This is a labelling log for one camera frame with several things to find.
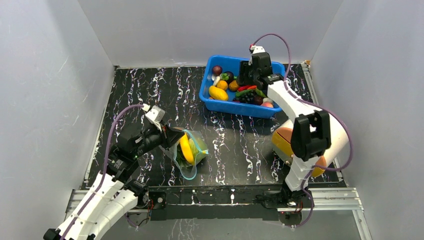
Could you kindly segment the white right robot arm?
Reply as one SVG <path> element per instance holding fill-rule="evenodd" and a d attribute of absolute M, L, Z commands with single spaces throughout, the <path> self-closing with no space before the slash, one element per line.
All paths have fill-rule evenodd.
<path fill-rule="evenodd" d="M 255 85 L 264 91 L 293 123 L 290 145 L 294 157 L 285 178 L 288 189 L 282 192 L 281 199 L 286 206 L 295 207 L 302 199 L 300 190 L 307 186 L 312 171 L 327 167 L 320 158 L 332 144 L 330 115 L 303 103 L 285 78 L 273 72 L 270 55 L 265 51 L 253 52 L 250 60 L 240 63 L 237 80 L 239 85 Z"/>

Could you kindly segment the dark purple toy plum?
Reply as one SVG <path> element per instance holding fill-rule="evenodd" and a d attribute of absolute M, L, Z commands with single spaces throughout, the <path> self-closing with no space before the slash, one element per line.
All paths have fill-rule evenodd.
<path fill-rule="evenodd" d="M 230 84 L 234 81 L 234 74 L 231 71 L 225 71 L 221 74 L 221 79 L 227 82 L 227 84 Z"/>

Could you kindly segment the yellow toy banana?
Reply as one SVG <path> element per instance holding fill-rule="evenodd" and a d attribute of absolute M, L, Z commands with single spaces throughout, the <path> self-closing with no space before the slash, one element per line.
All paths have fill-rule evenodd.
<path fill-rule="evenodd" d="M 192 152 L 192 149 L 191 149 L 191 146 L 190 146 L 190 142 L 189 142 L 189 138 L 188 138 L 186 133 L 184 134 L 183 137 L 180 138 L 179 145 L 181 147 L 181 150 L 183 152 L 185 159 L 191 165 L 194 165 L 195 164 L 195 157 L 193 155 L 193 152 Z"/>

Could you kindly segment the clear zip top bag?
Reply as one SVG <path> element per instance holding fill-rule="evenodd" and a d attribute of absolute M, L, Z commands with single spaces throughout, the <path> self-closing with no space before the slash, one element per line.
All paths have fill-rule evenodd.
<path fill-rule="evenodd" d="M 176 129 L 184 132 L 184 136 L 169 148 L 162 146 L 159 148 L 175 163 L 182 177 L 190 181 L 197 175 L 196 165 L 209 155 L 209 148 L 199 131 L 182 127 L 176 127 Z"/>

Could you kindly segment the green toy pea cluster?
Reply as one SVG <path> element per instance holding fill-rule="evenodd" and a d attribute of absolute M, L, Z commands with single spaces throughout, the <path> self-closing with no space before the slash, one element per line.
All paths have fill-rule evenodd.
<path fill-rule="evenodd" d="M 227 81 L 229 79 L 229 75 L 227 73 L 222 73 L 220 77 L 221 77 L 221 80 L 223 81 Z"/>

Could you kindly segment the green toy cabbage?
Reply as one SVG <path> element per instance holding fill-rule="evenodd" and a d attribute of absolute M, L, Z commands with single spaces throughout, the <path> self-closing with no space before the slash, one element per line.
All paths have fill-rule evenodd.
<path fill-rule="evenodd" d="M 189 146 L 196 162 L 201 161 L 209 154 L 209 149 L 203 139 L 190 138 Z"/>

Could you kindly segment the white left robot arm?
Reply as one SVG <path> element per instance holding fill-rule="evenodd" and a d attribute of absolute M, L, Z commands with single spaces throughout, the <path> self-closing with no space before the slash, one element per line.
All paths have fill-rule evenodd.
<path fill-rule="evenodd" d="M 149 188 L 130 179 L 138 168 L 138 157 L 162 147 L 173 147 L 185 132 L 180 127 L 151 124 L 147 128 L 125 128 L 110 147 L 107 166 L 69 217 L 57 228 L 49 228 L 45 240 L 99 240 L 129 210 L 149 203 Z"/>

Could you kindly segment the small orange toy fruit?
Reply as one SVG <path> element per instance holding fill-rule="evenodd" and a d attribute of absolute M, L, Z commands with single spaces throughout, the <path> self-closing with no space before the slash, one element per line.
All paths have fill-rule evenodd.
<path fill-rule="evenodd" d="M 228 83 L 225 80 L 218 81 L 215 86 L 224 91 L 226 91 L 229 87 Z"/>

